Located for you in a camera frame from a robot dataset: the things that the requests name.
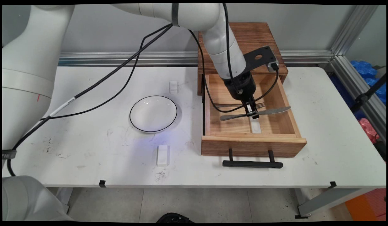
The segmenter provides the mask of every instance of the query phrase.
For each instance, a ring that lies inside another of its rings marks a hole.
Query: gray wall
[[[267,22],[280,50],[328,50],[354,9],[350,5],[228,3],[231,22]],[[3,45],[24,30],[30,6],[3,6]],[[63,52],[136,51],[140,40],[168,22],[107,4],[77,5]],[[173,27],[146,51],[195,51],[189,32]]]
[[[346,53],[349,60],[365,60],[373,66],[386,65],[386,6],[378,6],[359,37]],[[379,70],[378,77],[386,73]]]

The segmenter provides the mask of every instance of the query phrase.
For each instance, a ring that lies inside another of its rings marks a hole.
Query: black drawer handle
[[[229,148],[229,159],[222,162],[222,166],[229,167],[255,167],[255,168],[274,168],[280,169],[283,167],[283,163],[276,163],[273,157],[273,151],[268,150],[270,162],[253,162],[253,161],[233,161],[233,150]]]

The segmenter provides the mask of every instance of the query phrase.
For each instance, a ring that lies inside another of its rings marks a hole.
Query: fork
[[[216,107],[240,107],[241,104],[232,104],[232,105],[228,105],[228,104],[215,104]],[[265,103],[262,102],[262,103],[257,103],[256,104],[256,107],[257,108],[261,108],[261,107],[265,107]]]

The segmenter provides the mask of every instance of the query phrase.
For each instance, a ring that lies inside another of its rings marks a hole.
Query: wooden drawer
[[[267,91],[275,80],[275,76],[270,74],[256,74],[253,77],[257,85],[254,98]],[[206,81],[214,103],[240,104],[240,101],[230,96],[218,74],[206,75]],[[271,92],[257,103],[261,102],[265,102],[266,106],[258,110],[290,106],[280,80]],[[248,117],[219,120],[222,115],[243,113],[244,108],[230,113],[218,112],[210,103],[205,91],[201,154],[228,156],[228,150],[232,148],[234,156],[268,157],[268,150],[273,150],[275,157],[294,157],[307,143],[300,135],[291,109],[284,113],[260,116],[261,133],[251,133]]]

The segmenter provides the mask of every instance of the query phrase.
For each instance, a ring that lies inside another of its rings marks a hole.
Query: floor
[[[167,212],[195,223],[352,220],[345,204],[295,219],[293,189],[74,188],[69,216],[77,221],[154,223]]]

